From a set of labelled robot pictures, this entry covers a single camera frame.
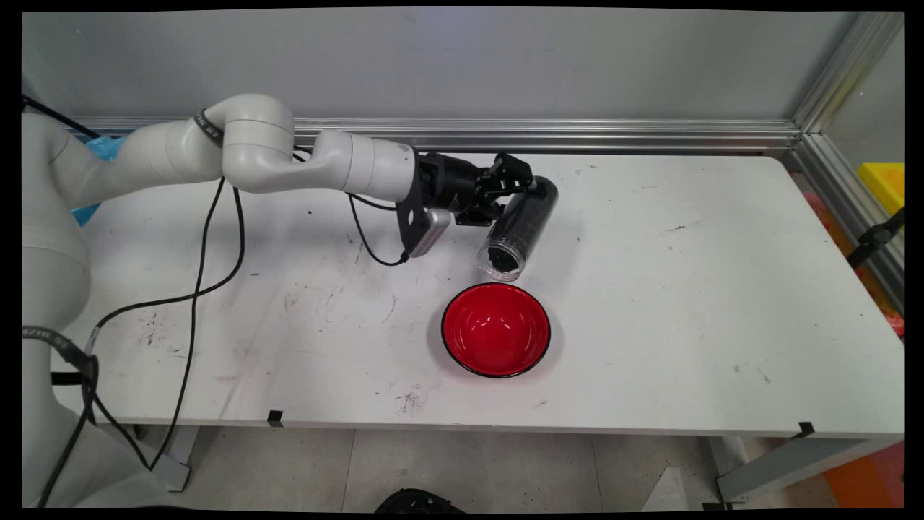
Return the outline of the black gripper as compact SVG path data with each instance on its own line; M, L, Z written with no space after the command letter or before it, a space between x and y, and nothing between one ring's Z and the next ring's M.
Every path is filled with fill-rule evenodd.
M491 227L506 204L496 198L527 192L534 185L531 166L499 152L491 167L439 152L415 154L413 204L456 215L458 226Z

